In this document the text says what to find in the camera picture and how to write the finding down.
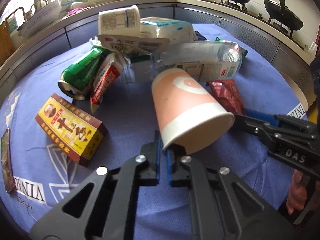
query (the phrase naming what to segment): yellow and brown box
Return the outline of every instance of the yellow and brown box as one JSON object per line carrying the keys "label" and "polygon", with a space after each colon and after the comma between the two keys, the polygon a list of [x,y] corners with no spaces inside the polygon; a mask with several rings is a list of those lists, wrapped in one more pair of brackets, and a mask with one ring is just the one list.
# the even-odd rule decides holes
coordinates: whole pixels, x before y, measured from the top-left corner
{"label": "yellow and brown box", "polygon": [[87,166],[107,133],[101,121],[54,93],[36,121],[51,140],[73,161]]}

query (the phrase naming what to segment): human hand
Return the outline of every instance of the human hand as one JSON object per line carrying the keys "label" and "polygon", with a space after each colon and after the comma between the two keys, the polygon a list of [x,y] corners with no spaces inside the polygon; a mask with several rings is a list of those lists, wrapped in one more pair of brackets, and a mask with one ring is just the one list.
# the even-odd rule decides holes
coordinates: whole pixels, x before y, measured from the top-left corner
{"label": "human hand", "polygon": [[[300,171],[294,170],[292,175],[291,185],[289,187],[288,198],[287,198],[287,210],[291,215],[295,210],[303,210],[305,202],[307,200],[307,189],[301,185],[301,181],[304,174]],[[320,190],[320,182],[316,183],[316,190]],[[317,209],[320,204],[320,197],[316,200],[313,210]]]}

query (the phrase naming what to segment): pink paper cup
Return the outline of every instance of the pink paper cup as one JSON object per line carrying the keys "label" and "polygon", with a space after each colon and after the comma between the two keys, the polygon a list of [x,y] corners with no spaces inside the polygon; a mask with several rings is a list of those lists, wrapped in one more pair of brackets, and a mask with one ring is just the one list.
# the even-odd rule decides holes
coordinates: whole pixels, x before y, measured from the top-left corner
{"label": "pink paper cup", "polygon": [[197,81],[179,68],[160,73],[152,96],[164,149],[172,143],[192,154],[226,133],[235,121]]}

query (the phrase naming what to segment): metal bolt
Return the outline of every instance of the metal bolt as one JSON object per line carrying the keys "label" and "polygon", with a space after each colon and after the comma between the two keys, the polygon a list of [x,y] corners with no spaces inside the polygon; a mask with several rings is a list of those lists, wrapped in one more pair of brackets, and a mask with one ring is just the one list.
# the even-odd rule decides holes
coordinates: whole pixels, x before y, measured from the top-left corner
{"label": "metal bolt", "polygon": [[192,158],[190,157],[190,156],[183,156],[183,157],[181,157],[181,161],[183,162],[183,163],[189,163],[189,162],[191,162],[191,160],[192,160]]}
{"label": "metal bolt", "polygon": [[143,163],[143,162],[146,161],[146,159],[147,159],[147,157],[145,157],[144,155],[138,155],[138,156],[136,157],[136,162],[137,162],[137,163]]}
{"label": "metal bolt", "polygon": [[106,167],[101,166],[97,168],[97,174],[100,176],[107,174],[107,172],[108,172],[108,169]]}
{"label": "metal bolt", "polygon": [[228,167],[221,167],[219,172],[222,175],[228,175],[230,173],[230,169]]}

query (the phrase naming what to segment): red and white wrapper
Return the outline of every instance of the red and white wrapper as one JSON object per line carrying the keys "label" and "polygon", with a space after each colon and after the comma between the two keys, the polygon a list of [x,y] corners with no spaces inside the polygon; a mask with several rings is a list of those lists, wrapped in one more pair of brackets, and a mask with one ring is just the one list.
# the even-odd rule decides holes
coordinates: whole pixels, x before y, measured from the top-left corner
{"label": "red and white wrapper", "polygon": [[103,61],[92,84],[92,93],[90,96],[91,112],[94,113],[103,100],[103,94],[107,88],[121,75],[123,64],[119,54],[111,53]]}
{"label": "red and white wrapper", "polygon": [[246,115],[246,110],[234,80],[208,81],[213,97],[228,111]]}

